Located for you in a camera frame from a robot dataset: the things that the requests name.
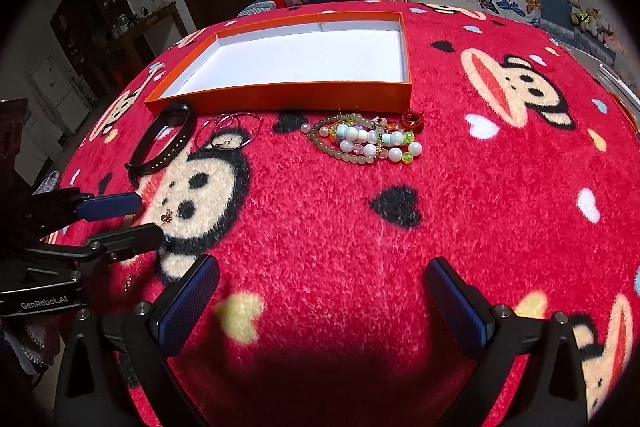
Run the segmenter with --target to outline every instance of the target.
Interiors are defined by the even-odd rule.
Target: black wristband
[[[171,140],[171,143],[162,149],[158,156],[142,163],[156,141],[156,136],[162,129],[167,126],[175,127],[177,125],[182,127]],[[124,164],[127,171],[129,171],[129,182],[133,185],[133,188],[140,187],[140,176],[154,174],[169,165],[187,145],[195,128],[196,115],[191,110],[191,107],[185,103],[175,103],[163,109],[149,129],[146,130],[145,136],[142,137],[136,150],[133,151],[129,163]]]

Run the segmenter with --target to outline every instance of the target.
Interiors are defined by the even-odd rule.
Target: white bead
[[[340,142],[340,150],[344,153],[350,153],[353,151],[353,142],[349,140],[342,140]]]
[[[391,144],[392,145],[402,145],[404,143],[404,134],[400,131],[393,131],[391,133]]]
[[[412,155],[419,156],[422,153],[422,145],[419,142],[411,142],[408,150]]]
[[[375,156],[376,155],[376,146],[373,145],[372,143],[367,143],[366,146],[364,146],[364,149],[362,150],[362,153],[365,156]]]
[[[399,162],[402,159],[402,151],[398,149],[398,147],[393,147],[393,149],[389,149],[389,159],[392,162]]]
[[[335,128],[335,137],[338,140],[344,140],[345,138],[347,138],[346,134],[348,128],[349,127],[347,125],[341,123],[338,127]]]
[[[355,142],[358,139],[358,130],[355,127],[347,127],[344,137],[351,142]]]

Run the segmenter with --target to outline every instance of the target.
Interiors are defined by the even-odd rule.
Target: red fluffy blanket
[[[424,426],[472,370],[422,284],[442,255],[492,303],[571,317],[593,412],[629,357],[640,309],[640,144],[623,111],[539,29],[412,3],[330,9],[403,13],[412,107],[425,112],[422,155],[409,165],[336,161],[300,133],[322,115],[302,113],[264,114],[258,136],[235,152],[191,143],[139,190],[145,208],[133,222],[161,225],[163,248],[95,277],[95,310],[153,300],[209,252],[220,287],[170,365],[212,425]],[[186,42],[118,97],[63,187],[131,190],[124,164],[152,121],[143,101],[193,49]],[[225,133],[241,140],[244,130]],[[54,241],[76,245],[131,222],[77,223]],[[157,425],[121,359],[143,419]],[[488,425],[506,411],[516,376]]]

